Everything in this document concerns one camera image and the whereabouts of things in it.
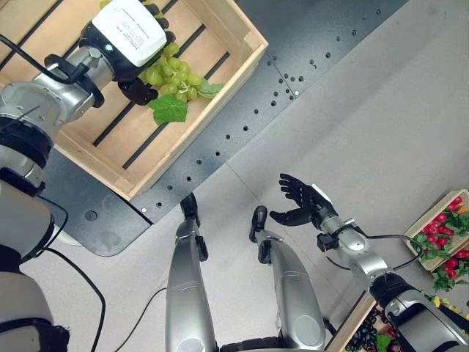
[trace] black cable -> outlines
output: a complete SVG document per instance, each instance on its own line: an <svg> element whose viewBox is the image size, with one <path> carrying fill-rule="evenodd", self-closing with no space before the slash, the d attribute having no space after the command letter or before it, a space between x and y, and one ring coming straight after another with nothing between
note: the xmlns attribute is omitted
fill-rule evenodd
<svg viewBox="0 0 469 352"><path fill-rule="evenodd" d="M44 248L48 248L55 240L57 237L59 237L60 233L62 232L62 230L64 229L65 225L67 224L67 221L68 221L68 211L67 209L63 208L61 205L58 205L57 203L55 203L54 201L50 200L50 199L47 199L43 196L37 196L37 198L40 198L42 200L45 200L47 203L49 204L52 204L52 205L55 205L56 207L58 207L58 209L60 209L61 211L64 212L65 214L65 219L64 221L62 222L62 225L59 227L59 230L57 231L57 233L55 234L55 236L52 237L52 239L47 242L47 244L34 256L34 257L39 257L42 253L44 253Z"/></svg>
<svg viewBox="0 0 469 352"><path fill-rule="evenodd" d="M39 70L41 73L45 74L49 78L52 78L54 81L57 81L62 84L76 83L77 80L80 78L80 76L86 73L89 69L86 65L78 64L78 66L75 68L72 74L69 75L67 78L58 77L57 75L54 75L51 71L49 71L47 68L43 67L39 62L37 62L31 56L29 56L23 49L21 49L19 46L14 44L14 42L9 40L7 37L5 37L2 34L0 34L0 42L5 44L8 48L12 49L15 53L17 53L19 56L25 59L29 64L34 66L34 68Z"/></svg>
<svg viewBox="0 0 469 352"><path fill-rule="evenodd" d="M101 291L99 291L99 289L96 287L96 285L93 283L93 281L91 281L91 279L74 262L72 262L72 260L68 259L64 254L62 254L61 252L56 251L55 249L52 249L52 248L45 248L44 247L43 251L48 251L50 253L54 253L56 256L61 257L65 262L67 262L68 265L70 265L72 268L74 268L81 275L81 277L84 278L84 280L94 290L97 297L100 299L100 301L101 301L100 322L99 322L99 325L97 326L95 341L93 342L93 346L91 348L91 352L95 352L97 342L100 339L101 330L103 329L104 315L106 313L106 300L104 299L103 294L101 293Z"/></svg>
<svg viewBox="0 0 469 352"><path fill-rule="evenodd" d="M398 271L402 268L405 268L406 266L409 266L410 264L412 264L413 262L417 261L421 256L422 254L424 253L424 248L422 247L421 243L418 242L416 239L414 238L411 238L409 236L404 236L404 235L379 235L379 236L368 236L368 235L365 235L364 233L362 233L363 236L365 236L366 238L368 238L369 240L383 240L383 239L386 239L386 238L401 238L403 240L407 240L407 241L410 241L412 243L414 243L419 249L420 251L418 252L417 255L415 255L411 260L408 260L407 262L405 263L402 263L401 265L398 265L398 266L395 266L393 268L393 270L395 271ZM329 262L331 262L332 264L334 264L336 267L340 268L340 269L343 269L343 270L350 270L350 268L347 268L345 266L342 266L340 264L337 264L336 262L334 262L332 259L330 259L327 255L325 256L327 260L329 260Z"/></svg>
<svg viewBox="0 0 469 352"><path fill-rule="evenodd" d="M163 287L163 288L161 288L160 290L158 290L158 291L156 291L155 293L153 293L153 296L149 299L149 301L148 301L147 305L145 306L143 312L140 314L140 318L137 320L137 322L136 322L135 325L133 326L133 329L130 331L129 335L128 335L127 338L124 340L124 342L121 343L121 344L119 345L119 347L118 347L114 352L117 352L118 350L120 350L120 349L125 345L125 343L127 343L127 341L130 339L130 337L132 336L132 334L133 334L133 332L135 331L135 329L137 329L137 326L139 325L140 320L144 317L144 314L145 314L145 312L147 311L147 308L148 308L149 304L152 303L153 298L156 297L157 294L159 294L161 291L166 290L166 288L167 288L167 287Z"/></svg>

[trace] robotic hand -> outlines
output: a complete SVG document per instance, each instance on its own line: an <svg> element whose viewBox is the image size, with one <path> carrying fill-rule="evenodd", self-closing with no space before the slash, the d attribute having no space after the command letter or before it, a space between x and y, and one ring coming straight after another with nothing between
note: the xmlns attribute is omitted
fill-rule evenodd
<svg viewBox="0 0 469 352"><path fill-rule="evenodd" d="M47 69L6 37L0 41L41 74L10 83L0 93L0 350L66 351L68 331L53 326L37 283L20 271L50 240L53 218L35 198L45 188L43 169L59 129L103 105L111 81L131 101L158 94L138 76L174 41L159 9L139 0L113 0L81 32L70 57L49 55Z"/></svg>
<svg viewBox="0 0 469 352"><path fill-rule="evenodd" d="M317 186L280 174L281 190L298 209L286 213L270 212L279 224L297 226L312 222L324 233L317 236L322 252L337 250L354 277L384 309L399 331L399 343L407 351L467 351L464 332L436 309L418 290L406 283L369 248L369 239L354 220L343 222L330 199Z"/></svg>
<svg viewBox="0 0 469 352"><path fill-rule="evenodd" d="M307 186L287 174L280 174L278 183L282 186L280 190L285 192L285 198L293 199L299 207L286 213L271 211L270 216L279 224L298 226L312 222L320 230L321 219L337 216L330 199L316 185Z"/></svg>

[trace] red fruit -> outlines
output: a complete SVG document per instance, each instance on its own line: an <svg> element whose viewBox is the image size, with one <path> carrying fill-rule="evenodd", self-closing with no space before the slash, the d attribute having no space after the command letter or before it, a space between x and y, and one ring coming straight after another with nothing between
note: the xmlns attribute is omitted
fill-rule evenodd
<svg viewBox="0 0 469 352"><path fill-rule="evenodd" d="M438 233L449 235L449 228L447 228L445 225L438 225L437 230L438 230Z"/></svg>
<svg viewBox="0 0 469 352"><path fill-rule="evenodd" d="M448 274L448 276L451 280L457 278L456 271L453 268L447 268L445 270L445 272Z"/></svg>
<svg viewBox="0 0 469 352"><path fill-rule="evenodd" d="M443 222L446 221L447 218L448 218L448 217L446 216L446 214L441 213L440 215L438 215L438 216L435 218L435 221L436 221L436 222L441 222L441 223L443 223Z"/></svg>
<svg viewBox="0 0 469 352"><path fill-rule="evenodd" d="M396 329L390 326L387 330L388 334L390 334L392 337L396 337Z"/></svg>
<svg viewBox="0 0 469 352"><path fill-rule="evenodd" d="M448 210L450 211L456 211L457 208L459 208L459 204L454 204L454 203L451 203L450 205L448 205Z"/></svg>
<svg viewBox="0 0 469 352"><path fill-rule="evenodd" d="M464 249L460 250L459 252L456 253L455 257L457 259L464 259L466 257L466 254L464 253Z"/></svg>
<svg viewBox="0 0 469 352"><path fill-rule="evenodd" d="M428 243L436 243L437 238L435 237L435 235L428 234L426 236L426 240L427 240Z"/></svg>
<svg viewBox="0 0 469 352"><path fill-rule="evenodd" d="M435 225L430 225L428 227L428 233L431 235L436 235L438 233L438 228Z"/></svg>
<svg viewBox="0 0 469 352"><path fill-rule="evenodd" d="M451 258L446 262L445 265L449 266L450 268L456 268L458 265L459 261L458 259Z"/></svg>
<svg viewBox="0 0 469 352"><path fill-rule="evenodd" d="M451 204L455 204L455 205L458 205L458 204L461 204L461 203L462 203L462 198L461 197L456 197L451 202Z"/></svg>
<svg viewBox="0 0 469 352"><path fill-rule="evenodd" d="M437 245L438 246L444 246L445 244L448 243L448 239L444 237L440 237L437 239Z"/></svg>

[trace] grape leaf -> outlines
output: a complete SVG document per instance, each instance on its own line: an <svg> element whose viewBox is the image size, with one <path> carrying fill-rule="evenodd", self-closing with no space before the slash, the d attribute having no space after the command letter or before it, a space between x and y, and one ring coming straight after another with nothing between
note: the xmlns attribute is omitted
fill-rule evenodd
<svg viewBox="0 0 469 352"><path fill-rule="evenodd" d="M392 339L388 335L376 335L376 351L386 352L386 347L391 343Z"/></svg>
<svg viewBox="0 0 469 352"><path fill-rule="evenodd" d="M210 84L205 78L203 78L202 84L200 85L197 92L201 97L213 99L222 88L223 84Z"/></svg>
<svg viewBox="0 0 469 352"><path fill-rule="evenodd" d="M188 113L188 104L172 95L154 99L147 106L153 110L153 119L157 125L167 122L184 122Z"/></svg>

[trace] wooden crate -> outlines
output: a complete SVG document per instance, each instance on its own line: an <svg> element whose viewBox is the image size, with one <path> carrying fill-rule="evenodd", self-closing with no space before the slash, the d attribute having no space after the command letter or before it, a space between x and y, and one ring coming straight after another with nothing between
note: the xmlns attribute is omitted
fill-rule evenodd
<svg viewBox="0 0 469 352"><path fill-rule="evenodd" d="M209 81L223 83L224 88L211 101L190 102L186 122L157 126L150 109L129 105L112 82L103 90L106 101L101 108L91 108L61 129L57 150L125 199L146 191L169 168L252 75L267 47L233 0L153 2L163 9L176 43L190 43L180 58L193 72L209 73ZM0 0L0 32L18 42L36 26L22 48L43 61L48 54L73 48L81 29L98 11L98 0ZM8 53L0 46L0 62ZM0 88L35 75L31 65L14 55L0 71ZM130 111L123 114L126 108Z"/></svg>
<svg viewBox="0 0 469 352"><path fill-rule="evenodd" d="M439 213L441 213L443 210L445 210L449 203L451 203L454 198L461 196L462 198L462 204L466 207L469 208L469 192L466 189L460 189L458 191L451 191L447 195L444 196L435 206L433 206L430 210L428 210L419 220L415 222L414 225L412 225L405 233L406 236L408 237L415 237L417 234L422 231L422 229L428 225L428 223L431 222ZM467 237L462 237L455 235L453 237L452 241L452 248L451 248L451 254L454 254L458 252L460 249L464 247L464 245L468 242ZM405 244L409 249L412 251L413 254L417 255L417 252L415 249L410 245L409 241L405 241ZM422 262L419 260L422 266L428 270L428 271L434 271L436 268L438 268L442 263L446 261L446 259L436 257L434 259L430 260L425 260Z"/></svg>

